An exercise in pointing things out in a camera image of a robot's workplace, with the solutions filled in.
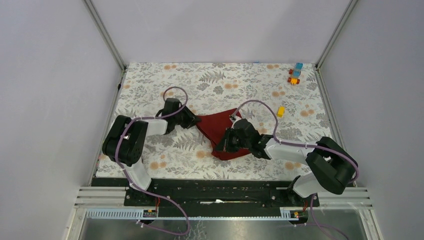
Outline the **dark red cloth napkin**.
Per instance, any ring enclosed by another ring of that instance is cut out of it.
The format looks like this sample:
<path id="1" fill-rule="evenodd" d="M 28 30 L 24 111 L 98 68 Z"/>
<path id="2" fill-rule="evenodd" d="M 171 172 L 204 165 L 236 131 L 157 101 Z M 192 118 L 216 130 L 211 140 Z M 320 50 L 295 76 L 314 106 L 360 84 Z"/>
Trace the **dark red cloth napkin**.
<path id="1" fill-rule="evenodd" d="M 233 153 L 215 150 L 217 144 L 223 139 L 226 129 L 232 126 L 233 123 L 230 120 L 230 115 L 235 110 L 233 108 L 214 114 L 197 116 L 200 122 L 196 124 L 196 127 L 210 141 L 212 146 L 211 155 L 222 161 L 228 161 L 250 154 L 247 149 L 241 149 Z"/>

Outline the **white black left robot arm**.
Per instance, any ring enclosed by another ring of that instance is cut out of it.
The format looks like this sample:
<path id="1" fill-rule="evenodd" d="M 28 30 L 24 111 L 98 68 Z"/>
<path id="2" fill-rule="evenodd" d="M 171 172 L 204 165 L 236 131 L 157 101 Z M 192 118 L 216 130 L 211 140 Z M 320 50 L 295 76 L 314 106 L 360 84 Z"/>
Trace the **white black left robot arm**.
<path id="1" fill-rule="evenodd" d="M 149 188 L 152 178 L 142 161 L 146 138 L 170 134 L 176 126 L 189 129 L 200 122 L 180 100 L 167 98 L 155 116 L 118 115 L 103 142 L 102 153 L 121 167 L 130 187 L 137 189 L 136 199 L 148 206 L 154 202 L 155 192 Z"/>

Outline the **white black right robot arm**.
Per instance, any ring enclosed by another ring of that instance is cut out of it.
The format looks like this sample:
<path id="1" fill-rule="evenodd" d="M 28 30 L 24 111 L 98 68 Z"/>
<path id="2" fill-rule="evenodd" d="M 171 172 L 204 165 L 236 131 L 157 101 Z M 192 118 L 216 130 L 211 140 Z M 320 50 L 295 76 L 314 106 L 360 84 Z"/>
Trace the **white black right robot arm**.
<path id="1" fill-rule="evenodd" d="M 311 170 L 297 176 L 287 191 L 287 201 L 301 205 L 309 196 L 322 192 L 341 195 L 358 175 L 358 164 L 333 139 L 322 137 L 316 143 L 278 140 L 260 134 L 245 118 L 233 118 L 232 126 L 214 148 L 218 152 L 236 153 L 248 150 L 267 160 L 287 160 L 306 165 Z"/>

